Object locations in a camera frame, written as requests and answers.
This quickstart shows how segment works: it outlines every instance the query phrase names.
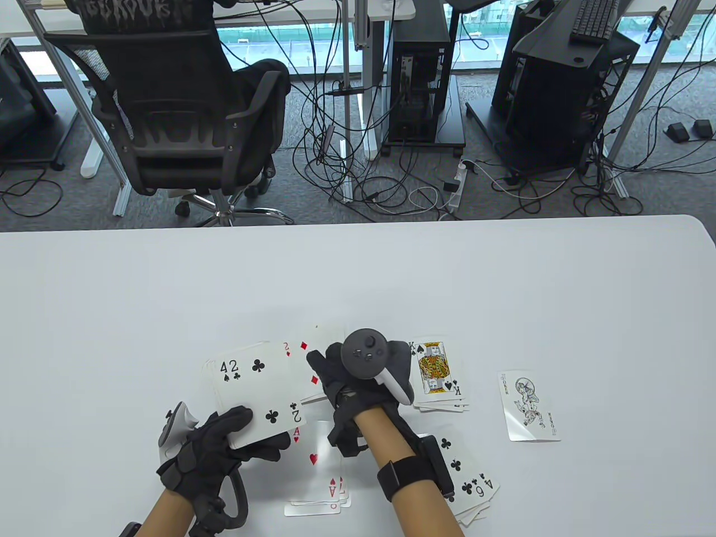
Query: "chair base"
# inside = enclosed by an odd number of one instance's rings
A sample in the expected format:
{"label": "chair base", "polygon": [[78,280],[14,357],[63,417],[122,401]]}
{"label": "chair base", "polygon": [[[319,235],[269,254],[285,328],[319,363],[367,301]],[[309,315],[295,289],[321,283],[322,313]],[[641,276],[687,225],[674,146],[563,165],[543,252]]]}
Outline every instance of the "chair base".
{"label": "chair base", "polygon": [[[296,222],[290,216],[284,214],[278,209],[269,208],[252,208],[252,209],[237,209],[235,207],[236,202],[241,197],[243,189],[237,193],[225,197],[221,190],[210,190],[213,201],[210,201],[203,196],[195,193],[186,193],[181,196],[182,202],[187,204],[197,205],[212,213],[212,216],[196,225],[198,228],[209,228],[212,226],[233,226],[234,221],[237,218],[275,218],[281,221],[287,226],[292,226]],[[175,211],[179,216],[189,216],[188,206],[186,209],[179,210],[180,205],[177,205]]]}

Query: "desk surface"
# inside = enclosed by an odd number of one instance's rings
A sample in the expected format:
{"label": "desk surface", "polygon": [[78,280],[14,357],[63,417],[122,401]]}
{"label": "desk surface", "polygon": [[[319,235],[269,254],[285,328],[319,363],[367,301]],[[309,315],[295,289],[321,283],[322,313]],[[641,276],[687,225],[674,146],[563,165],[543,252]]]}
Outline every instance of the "desk surface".
{"label": "desk surface", "polygon": [[[348,0],[349,18],[353,20],[354,0]],[[299,15],[290,7],[276,9],[275,5],[262,6],[266,11],[264,17],[270,24],[303,24]],[[299,0],[295,3],[306,19],[311,23],[335,22],[336,2],[334,0]],[[253,12],[253,4],[236,4],[230,9],[214,4],[214,16],[236,15]],[[392,2],[388,0],[368,0],[368,17],[375,21],[388,21],[392,14]],[[415,5],[412,0],[399,0],[395,7],[395,20],[412,19],[415,16]],[[82,22],[79,17],[69,9],[53,9],[39,13],[45,29],[48,32],[82,32]],[[219,27],[232,26],[263,26],[260,15],[244,16],[238,19],[217,21]],[[0,36],[19,37],[33,35],[30,25],[17,6],[15,0],[0,0]]]}
{"label": "desk surface", "polygon": [[[307,319],[452,335],[472,410],[405,414],[461,427],[500,481],[469,536],[713,535],[716,248],[691,217],[0,233],[0,251],[6,535],[143,520],[165,413],[210,411],[202,363]],[[561,442],[508,440],[495,372],[530,368]],[[283,517],[268,464],[242,470],[251,514],[227,537],[400,535],[369,454],[340,516]]]}

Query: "chair caster wheel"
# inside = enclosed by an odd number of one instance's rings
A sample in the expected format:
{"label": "chair caster wheel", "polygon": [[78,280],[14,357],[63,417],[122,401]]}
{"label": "chair caster wheel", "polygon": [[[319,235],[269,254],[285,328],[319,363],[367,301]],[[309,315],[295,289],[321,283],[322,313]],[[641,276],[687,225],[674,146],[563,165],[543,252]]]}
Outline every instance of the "chair caster wheel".
{"label": "chair caster wheel", "polygon": [[270,184],[271,179],[266,176],[265,173],[262,173],[261,180],[258,182],[258,185],[248,187],[246,190],[244,190],[243,195],[250,200],[256,199],[261,194],[265,194],[266,192],[268,192]]}
{"label": "chair caster wheel", "polygon": [[188,201],[180,201],[177,203],[177,206],[174,207],[174,214],[176,216],[181,216],[182,218],[187,218],[191,214],[191,207],[189,207]]}

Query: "chair armrest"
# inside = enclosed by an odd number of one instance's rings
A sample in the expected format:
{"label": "chair armrest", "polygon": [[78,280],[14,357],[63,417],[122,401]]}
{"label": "chair armrest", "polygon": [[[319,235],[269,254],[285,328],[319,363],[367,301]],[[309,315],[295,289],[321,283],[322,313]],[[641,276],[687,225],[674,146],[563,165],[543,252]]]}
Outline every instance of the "chair armrest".
{"label": "chair armrest", "polygon": [[226,116],[226,146],[221,168],[221,190],[226,195],[233,194],[236,189],[235,177],[241,162],[241,151],[247,139],[252,136],[253,126],[269,103],[269,97],[274,92],[280,76],[278,71],[265,72],[248,108]]}

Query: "hand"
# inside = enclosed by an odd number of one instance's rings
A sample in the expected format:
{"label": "hand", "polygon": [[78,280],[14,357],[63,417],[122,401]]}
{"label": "hand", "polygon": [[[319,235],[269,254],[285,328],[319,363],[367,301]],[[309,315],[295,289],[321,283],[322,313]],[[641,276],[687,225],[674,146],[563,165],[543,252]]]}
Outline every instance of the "hand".
{"label": "hand", "polygon": [[280,450],[291,445],[287,432],[237,450],[229,448],[226,435],[242,430],[252,417],[246,407],[234,407],[221,416],[214,412],[187,435],[179,453],[159,467],[163,485],[193,503],[200,495],[218,497],[224,478],[241,463],[251,458],[279,460]]}
{"label": "hand", "polygon": [[[401,346],[407,344],[388,342],[388,350],[391,354],[405,352],[406,349]],[[401,425],[405,422],[398,415],[397,400],[385,386],[373,379],[357,379],[348,373],[341,360],[342,347],[340,343],[333,343],[326,350],[325,357],[318,351],[311,351],[306,355],[306,360],[321,379],[323,391],[336,410],[333,414],[335,427],[328,439],[331,445],[341,450],[344,457],[354,457],[365,449],[365,446],[358,448],[357,438],[360,436],[360,431],[354,421],[358,414],[371,408],[383,407],[396,426],[398,422],[401,422]],[[401,385],[408,382],[410,367],[402,373],[405,373],[403,375],[405,378],[396,379]]]}

